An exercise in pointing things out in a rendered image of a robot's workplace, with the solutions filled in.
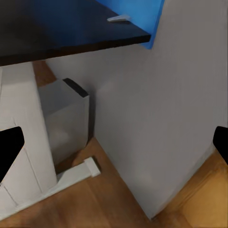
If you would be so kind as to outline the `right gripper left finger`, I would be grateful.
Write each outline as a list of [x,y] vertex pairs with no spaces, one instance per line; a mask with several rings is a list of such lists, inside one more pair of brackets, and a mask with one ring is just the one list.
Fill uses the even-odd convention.
[[24,145],[21,127],[0,132],[0,183]]

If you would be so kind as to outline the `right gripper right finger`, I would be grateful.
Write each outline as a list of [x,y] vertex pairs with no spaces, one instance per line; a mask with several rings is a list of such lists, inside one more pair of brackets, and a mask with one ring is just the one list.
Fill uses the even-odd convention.
[[216,128],[213,144],[228,165],[228,128],[222,126]]

